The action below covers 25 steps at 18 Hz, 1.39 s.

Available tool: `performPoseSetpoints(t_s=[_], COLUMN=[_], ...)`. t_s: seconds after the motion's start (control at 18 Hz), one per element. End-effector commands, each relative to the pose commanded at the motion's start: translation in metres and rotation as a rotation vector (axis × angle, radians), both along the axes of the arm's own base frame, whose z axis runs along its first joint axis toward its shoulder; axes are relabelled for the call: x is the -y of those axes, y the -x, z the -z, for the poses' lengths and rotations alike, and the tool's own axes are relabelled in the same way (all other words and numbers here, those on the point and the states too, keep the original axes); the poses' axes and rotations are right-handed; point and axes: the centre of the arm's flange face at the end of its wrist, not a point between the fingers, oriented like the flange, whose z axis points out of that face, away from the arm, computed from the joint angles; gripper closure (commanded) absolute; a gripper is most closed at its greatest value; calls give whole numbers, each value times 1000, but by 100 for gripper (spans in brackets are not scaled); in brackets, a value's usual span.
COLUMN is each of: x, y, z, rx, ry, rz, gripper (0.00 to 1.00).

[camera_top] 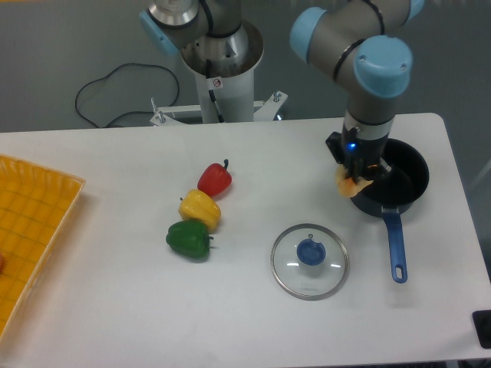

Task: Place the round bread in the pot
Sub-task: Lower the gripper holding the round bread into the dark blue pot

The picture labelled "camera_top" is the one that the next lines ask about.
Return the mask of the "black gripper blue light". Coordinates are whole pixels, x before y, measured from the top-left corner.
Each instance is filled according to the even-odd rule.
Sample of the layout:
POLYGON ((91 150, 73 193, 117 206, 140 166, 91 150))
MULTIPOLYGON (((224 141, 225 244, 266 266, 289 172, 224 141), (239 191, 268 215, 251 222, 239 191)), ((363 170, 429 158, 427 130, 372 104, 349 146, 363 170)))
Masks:
POLYGON ((345 178, 357 184, 370 182, 369 177, 387 177, 392 167, 384 159, 388 135, 376 140, 364 140, 355 129, 333 132, 325 141, 334 160, 344 168, 345 178))

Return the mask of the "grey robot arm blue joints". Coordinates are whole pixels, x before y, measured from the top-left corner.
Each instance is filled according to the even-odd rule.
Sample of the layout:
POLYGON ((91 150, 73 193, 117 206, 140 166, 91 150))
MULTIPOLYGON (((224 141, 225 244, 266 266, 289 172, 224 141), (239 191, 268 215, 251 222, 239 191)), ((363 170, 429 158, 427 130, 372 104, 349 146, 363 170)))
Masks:
MULTIPOLYGON (((289 44, 349 95, 344 128, 364 140, 388 135, 413 63, 409 47, 390 32, 415 17, 422 1, 350 1, 336 12, 319 7, 295 20, 289 44)), ((151 41, 178 54, 203 35, 228 37, 242 24, 238 1, 153 1, 140 13, 151 41)))

